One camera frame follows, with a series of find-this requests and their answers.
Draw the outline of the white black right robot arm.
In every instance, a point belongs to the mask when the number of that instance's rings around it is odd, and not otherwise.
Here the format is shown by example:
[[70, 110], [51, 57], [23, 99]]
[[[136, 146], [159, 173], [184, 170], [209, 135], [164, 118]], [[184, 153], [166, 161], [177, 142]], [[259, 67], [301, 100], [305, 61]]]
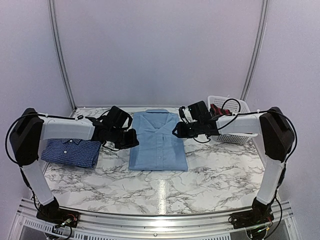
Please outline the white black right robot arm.
[[270, 204], [281, 185], [286, 163], [297, 146], [297, 132], [291, 120], [276, 106], [262, 111], [220, 114], [207, 109], [205, 103], [200, 101], [188, 106], [188, 111], [191, 122], [187, 121], [184, 109], [179, 109], [182, 120], [172, 130], [177, 138], [231, 134], [262, 136], [265, 171], [256, 201], [263, 205]]

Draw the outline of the light blue long sleeve shirt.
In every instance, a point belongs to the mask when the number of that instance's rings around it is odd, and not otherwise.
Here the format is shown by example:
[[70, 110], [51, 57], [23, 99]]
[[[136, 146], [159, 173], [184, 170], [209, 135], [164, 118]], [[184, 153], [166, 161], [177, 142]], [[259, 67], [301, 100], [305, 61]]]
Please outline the light blue long sleeve shirt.
[[184, 142], [172, 134], [179, 122], [176, 113], [148, 109], [133, 114], [139, 145], [130, 149], [128, 169], [132, 171], [187, 171]]

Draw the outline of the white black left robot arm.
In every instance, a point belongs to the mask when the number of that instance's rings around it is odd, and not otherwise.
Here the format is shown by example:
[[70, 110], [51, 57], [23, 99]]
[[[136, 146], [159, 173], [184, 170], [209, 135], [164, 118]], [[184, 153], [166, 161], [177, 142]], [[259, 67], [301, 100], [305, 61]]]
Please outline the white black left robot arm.
[[132, 117], [117, 106], [98, 118], [57, 116], [29, 107], [9, 127], [5, 149], [12, 149], [8, 158], [19, 166], [39, 203], [45, 206], [44, 215], [58, 223], [64, 215], [62, 209], [52, 203], [55, 197], [38, 162], [40, 149], [51, 139], [110, 142], [117, 150], [130, 149], [139, 145], [132, 122]]

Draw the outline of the navy checked shirt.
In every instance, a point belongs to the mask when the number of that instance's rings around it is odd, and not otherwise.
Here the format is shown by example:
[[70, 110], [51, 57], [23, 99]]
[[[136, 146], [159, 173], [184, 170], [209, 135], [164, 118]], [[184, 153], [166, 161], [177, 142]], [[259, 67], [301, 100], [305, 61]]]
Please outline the navy checked shirt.
[[75, 138], [48, 139], [41, 159], [48, 163], [92, 169], [96, 166], [102, 144]]

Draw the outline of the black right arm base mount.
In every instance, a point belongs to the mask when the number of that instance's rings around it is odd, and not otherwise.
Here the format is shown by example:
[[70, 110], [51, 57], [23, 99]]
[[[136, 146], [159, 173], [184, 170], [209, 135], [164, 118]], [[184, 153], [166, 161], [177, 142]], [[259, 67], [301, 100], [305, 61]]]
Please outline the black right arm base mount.
[[271, 223], [274, 220], [272, 213], [272, 204], [275, 198], [267, 205], [261, 203], [255, 197], [253, 199], [251, 210], [234, 212], [228, 218], [228, 222], [233, 225], [234, 229], [252, 227], [264, 223]]

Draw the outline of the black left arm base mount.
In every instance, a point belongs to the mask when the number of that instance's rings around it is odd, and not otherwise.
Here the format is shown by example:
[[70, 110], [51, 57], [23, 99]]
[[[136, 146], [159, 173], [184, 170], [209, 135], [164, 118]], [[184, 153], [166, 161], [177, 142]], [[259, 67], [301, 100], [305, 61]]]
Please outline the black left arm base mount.
[[63, 223], [76, 228], [78, 226], [80, 213], [74, 210], [60, 208], [57, 199], [54, 197], [53, 201], [46, 205], [34, 205], [37, 209], [36, 217], [40, 220], [54, 223], [61, 226]]

